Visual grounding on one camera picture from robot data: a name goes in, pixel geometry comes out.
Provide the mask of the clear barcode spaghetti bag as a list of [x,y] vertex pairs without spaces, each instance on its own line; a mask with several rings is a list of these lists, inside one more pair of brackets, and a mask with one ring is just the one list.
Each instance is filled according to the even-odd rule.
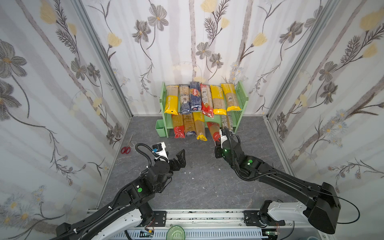
[[234,133],[233,119],[231,114],[221,115],[222,129],[228,128],[231,133]]

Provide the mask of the blue gold Meli pasta bag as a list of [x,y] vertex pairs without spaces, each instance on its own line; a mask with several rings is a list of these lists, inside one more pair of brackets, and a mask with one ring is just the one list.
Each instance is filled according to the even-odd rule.
[[185,136],[196,136],[196,129],[193,114],[183,115]]

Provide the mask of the yellow Pastatime spaghetti bag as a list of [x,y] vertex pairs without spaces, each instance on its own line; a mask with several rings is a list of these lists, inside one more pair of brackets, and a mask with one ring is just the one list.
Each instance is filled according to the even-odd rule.
[[224,99],[223,89],[219,86],[211,85],[211,94],[215,115],[226,115],[227,109]]

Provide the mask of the red white-label spaghetti bag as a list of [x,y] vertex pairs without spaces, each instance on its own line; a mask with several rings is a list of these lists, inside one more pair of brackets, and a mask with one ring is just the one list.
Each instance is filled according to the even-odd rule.
[[212,94],[210,86],[200,84],[201,99],[202,99],[202,113],[209,117],[214,118],[214,107],[212,101]]

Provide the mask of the blue portrait spaghetti bag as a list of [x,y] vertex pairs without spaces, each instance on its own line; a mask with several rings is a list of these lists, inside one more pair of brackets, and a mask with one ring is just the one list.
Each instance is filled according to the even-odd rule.
[[190,86],[179,85],[180,93],[180,114],[188,115],[191,113]]

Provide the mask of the blue Barilla spaghetti box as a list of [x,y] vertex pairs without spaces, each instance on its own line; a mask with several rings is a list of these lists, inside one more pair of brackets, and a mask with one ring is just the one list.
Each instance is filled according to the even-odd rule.
[[201,88],[199,82],[190,82],[191,112],[202,110]]

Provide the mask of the yellow label spaghetti bag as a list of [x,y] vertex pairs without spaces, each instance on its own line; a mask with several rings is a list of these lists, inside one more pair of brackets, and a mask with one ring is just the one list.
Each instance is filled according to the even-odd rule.
[[165,113],[171,115],[178,115],[178,104],[179,104],[179,86],[169,85],[166,86],[166,104]]

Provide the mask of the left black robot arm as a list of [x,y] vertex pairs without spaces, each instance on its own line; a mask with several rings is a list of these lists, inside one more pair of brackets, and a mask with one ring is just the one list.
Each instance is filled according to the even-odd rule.
[[186,151],[169,159],[165,143],[138,143],[135,150],[148,160],[148,167],[92,215],[75,224],[59,225],[57,240],[107,240],[130,227],[145,227],[153,222],[155,213],[149,201],[165,190],[175,171],[186,166]]

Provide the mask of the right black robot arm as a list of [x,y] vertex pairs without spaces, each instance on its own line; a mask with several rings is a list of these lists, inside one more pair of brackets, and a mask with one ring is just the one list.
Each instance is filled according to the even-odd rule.
[[272,186],[291,197],[295,203],[266,200],[255,214],[246,214],[245,223],[260,228],[281,226],[286,221],[308,223],[325,234],[336,232],[341,211],[341,197],[328,184],[310,183],[281,172],[263,160],[244,153],[241,140],[228,128],[220,130],[220,142],[215,147],[215,157],[224,159],[243,181]]

